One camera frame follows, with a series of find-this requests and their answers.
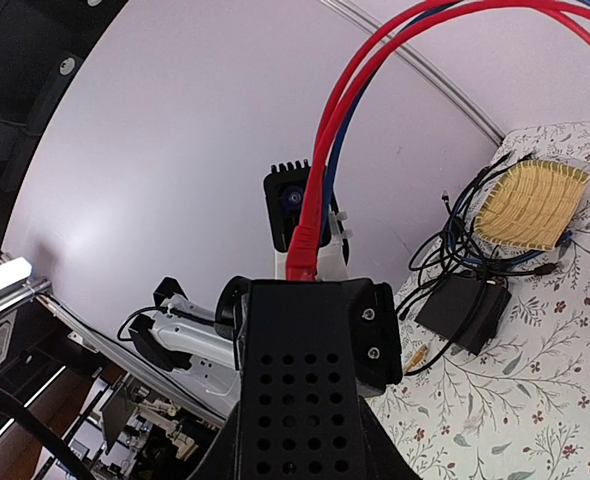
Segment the black network switch box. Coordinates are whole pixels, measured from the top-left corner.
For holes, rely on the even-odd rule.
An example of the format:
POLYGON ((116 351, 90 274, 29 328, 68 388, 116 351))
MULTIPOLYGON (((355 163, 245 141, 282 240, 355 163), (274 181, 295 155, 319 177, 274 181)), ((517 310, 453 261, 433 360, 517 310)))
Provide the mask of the black network switch box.
POLYGON ((330 381, 316 367, 262 364, 249 347, 242 369, 241 479, 363 479, 359 398, 353 373, 330 381))

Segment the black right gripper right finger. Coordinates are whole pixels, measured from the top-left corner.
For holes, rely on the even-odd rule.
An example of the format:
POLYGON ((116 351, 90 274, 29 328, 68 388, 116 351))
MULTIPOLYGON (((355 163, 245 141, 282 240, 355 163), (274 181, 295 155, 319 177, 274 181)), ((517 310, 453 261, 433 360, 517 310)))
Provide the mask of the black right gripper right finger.
POLYGON ((421 480, 400 454, 363 397, 359 414, 367 480, 421 480))

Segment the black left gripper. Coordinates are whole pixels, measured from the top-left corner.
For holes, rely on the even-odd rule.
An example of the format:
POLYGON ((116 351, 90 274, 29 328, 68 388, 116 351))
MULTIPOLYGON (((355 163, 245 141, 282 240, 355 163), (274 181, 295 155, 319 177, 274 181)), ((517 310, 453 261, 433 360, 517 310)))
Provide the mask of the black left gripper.
POLYGON ((392 289, 367 278, 311 283, 237 276, 220 295, 215 330, 232 341, 237 369, 255 347, 266 366, 300 365, 305 374, 319 367, 333 384, 348 368, 364 398, 402 379, 392 289))

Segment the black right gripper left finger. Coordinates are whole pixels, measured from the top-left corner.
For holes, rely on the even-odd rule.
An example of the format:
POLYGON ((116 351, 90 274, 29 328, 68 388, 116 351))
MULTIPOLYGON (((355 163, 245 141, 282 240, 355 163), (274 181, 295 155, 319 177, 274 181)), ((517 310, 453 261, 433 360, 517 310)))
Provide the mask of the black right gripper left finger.
POLYGON ((188 480, 241 479, 240 421, 241 402, 238 401, 188 480))

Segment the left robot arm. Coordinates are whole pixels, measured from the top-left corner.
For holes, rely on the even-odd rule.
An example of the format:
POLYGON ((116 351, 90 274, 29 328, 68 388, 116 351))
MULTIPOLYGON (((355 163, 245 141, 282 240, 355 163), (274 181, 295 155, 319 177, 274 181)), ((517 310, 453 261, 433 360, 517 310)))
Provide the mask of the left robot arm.
MULTIPOLYGON (((190 301, 176 279, 165 277, 153 292, 154 305, 131 314, 118 331, 128 335, 118 339, 132 343, 144 359, 166 372, 189 370, 194 356, 240 370, 248 293, 258 283, 233 277, 209 311, 190 301)), ((366 398, 379 396, 403 378, 392 289, 366 278, 316 285, 329 286, 341 289, 339 307, 350 331, 358 392, 366 398)))

